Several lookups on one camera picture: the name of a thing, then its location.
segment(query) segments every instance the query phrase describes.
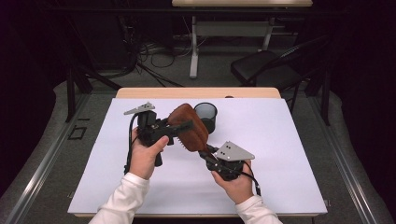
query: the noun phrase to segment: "forearm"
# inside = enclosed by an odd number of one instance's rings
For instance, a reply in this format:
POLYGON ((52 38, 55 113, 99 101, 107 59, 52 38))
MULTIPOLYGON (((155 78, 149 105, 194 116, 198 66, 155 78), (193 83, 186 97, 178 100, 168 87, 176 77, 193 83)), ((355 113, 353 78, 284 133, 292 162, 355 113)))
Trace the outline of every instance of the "forearm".
POLYGON ((131 223, 148 191, 148 180, 131 173, 126 174, 90 223, 131 223))
POLYGON ((243 203, 237 204, 236 211, 245 224, 278 224, 282 223, 277 215, 262 202, 262 197, 252 196, 243 203))

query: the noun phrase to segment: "white table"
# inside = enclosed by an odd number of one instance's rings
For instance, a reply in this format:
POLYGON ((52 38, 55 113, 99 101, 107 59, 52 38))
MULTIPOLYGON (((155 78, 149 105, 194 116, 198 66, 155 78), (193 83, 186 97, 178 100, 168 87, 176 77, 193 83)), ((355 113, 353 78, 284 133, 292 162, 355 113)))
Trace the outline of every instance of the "white table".
MULTIPOLYGON (((194 97, 196 90, 201 89, 178 90, 185 93, 190 91, 194 97)), ((202 95, 210 94, 211 90, 215 90, 216 95, 220 91, 229 95, 228 88, 206 89, 202 95)), ((148 92, 155 95, 154 90, 149 89, 148 92)), ((219 113, 216 130, 209 135, 208 144, 220 147, 225 141, 232 141, 256 156, 252 161, 252 169, 269 207, 280 216, 313 217, 327 213, 283 99, 273 94, 270 97, 275 98, 189 99, 188 94, 184 94, 181 97, 183 99, 160 99, 166 98, 166 94, 158 94, 161 95, 159 98, 152 99, 113 99, 68 213, 93 216, 120 184, 128 153, 128 126, 131 119, 131 116, 124 116, 123 112, 147 101, 156 106, 155 112, 159 119, 166 118, 183 103, 192 106, 201 102, 214 104, 219 113)), ((150 191, 137 217, 236 216, 233 202, 214 182, 198 153, 189 152, 176 140, 173 146, 165 148, 162 156, 163 165, 155 169, 150 180, 150 191)))
MULTIPOLYGON (((173 0, 174 7, 311 7, 311 0, 173 0)), ((190 78, 197 78, 197 36, 263 36, 262 49, 268 49, 274 18, 268 21, 197 21, 192 17, 190 78)))

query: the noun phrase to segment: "chair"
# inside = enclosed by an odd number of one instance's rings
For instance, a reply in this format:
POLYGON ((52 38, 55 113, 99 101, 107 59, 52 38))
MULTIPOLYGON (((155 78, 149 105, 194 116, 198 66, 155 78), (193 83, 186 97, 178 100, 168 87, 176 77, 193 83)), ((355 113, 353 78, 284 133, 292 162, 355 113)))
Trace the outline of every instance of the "chair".
POLYGON ((281 56, 263 50, 231 63, 231 72, 242 83, 241 86, 275 87, 282 92, 294 87, 290 98, 292 113, 300 83, 315 75, 324 63, 318 63, 309 72, 300 75, 291 65, 298 59, 306 59, 320 52, 328 43, 327 35, 310 40, 288 49, 281 56))

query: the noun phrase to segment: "gray carpet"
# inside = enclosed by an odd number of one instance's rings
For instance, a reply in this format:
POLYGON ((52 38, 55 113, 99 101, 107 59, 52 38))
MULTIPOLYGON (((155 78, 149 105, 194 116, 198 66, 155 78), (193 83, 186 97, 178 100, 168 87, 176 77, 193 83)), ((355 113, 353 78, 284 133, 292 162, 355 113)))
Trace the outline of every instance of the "gray carpet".
MULTIPOLYGON (((173 64, 165 68, 156 68, 150 62, 150 57, 144 64, 156 72, 187 87, 194 86, 237 86, 237 80, 230 73, 230 62, 257 50, 260 40, 246 40, 245 38, 220 39, 214 38, 200 47, 200 61, 198 78, 189 79, 191 57, 177 57, 173 64)), ((270 48, 281 51, 290 45, 288 37, 273 37, 270 48)), ((157 54, 153 58, 154 64, 168 64, 172 62, 169 56, 157 54)), ((151 87, 161 86, 148 73, 138 72, 136 69, 130 75, 113 79, 125 87, 151 87)), ((78 181, 84 171, 87 159, 90 156, 92 145, 102 125, 111 98, 115 92, 102 83, 92 80, 95 91, 89 97, 87 104, 78 115, 76 131, 70 137, 77 138, 86 128, 82 139, 66 140, 61 147, 61 152, 54 163, 41 190, 35 197, 26 217, 22 223, 87 223, 89 218, 74 217, 67 214, 67 208, 71 199, 67 195, 76 190, 78 181)), ((53 111, 49 127, 43 135, 43 139, 37 146, 31 159, 22 169, 19 177, 0 200, 0 223, 4 223, 7 217, 21 197, 23 190, 40 161, 46 155, 54 136, 62 129, 66 118, 65 85, 57 89, 57 105, 53 111)), ((369 204, 371 205, 376 223, 393 223, 389 212, 382 200, 373 190, 361 164, 354 155, 353 148, 348 141, 347 130, 342 120, 340 110, 341 103, 332 95, 331 97, 331 123, 335 136, 346 152, 351 162, 352 171, 356 173, 362 188, 365 190, 369 204)), ((312 105, 312 98, 307 99, 301 92, 293 112, 293 119, 298 133, 303 142, 306 156, 311 164, 314 175, 318 181, 323 199, 329 200, 331 206, 329 213, 315 218, 315 223, 363 223, 355 204, 352 201, 345 181, 340 174, 339 168, 334 161, 332 149, 329 146, 325 133, 320 128, 322 122, 315 116, 317 109, 312 105)), ((284 223, 311 223, 311 218, 282 217, 284 223)), ((232 219, 166 219, 152 220, 137 218, 134 223, 242 223, 239 218, 232 219)))

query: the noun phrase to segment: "silver metal plate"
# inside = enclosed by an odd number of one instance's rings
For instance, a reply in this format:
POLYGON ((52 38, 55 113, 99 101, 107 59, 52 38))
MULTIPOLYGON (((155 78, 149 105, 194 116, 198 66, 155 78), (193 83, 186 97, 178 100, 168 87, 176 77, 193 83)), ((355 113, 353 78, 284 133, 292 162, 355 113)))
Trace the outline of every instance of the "silver metal plate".
POLYGON ((137 108, 124 112, 124 115, 136 114, 140 112, 149 111, 152 109, 155 109, 155 106, 152 103, 147 102, 145 105, 140 105, 137 108))
POLYGON ((224 145, 214 155, 224 161, 254 160, 253 154, 230 141, 224 143, 224 145))

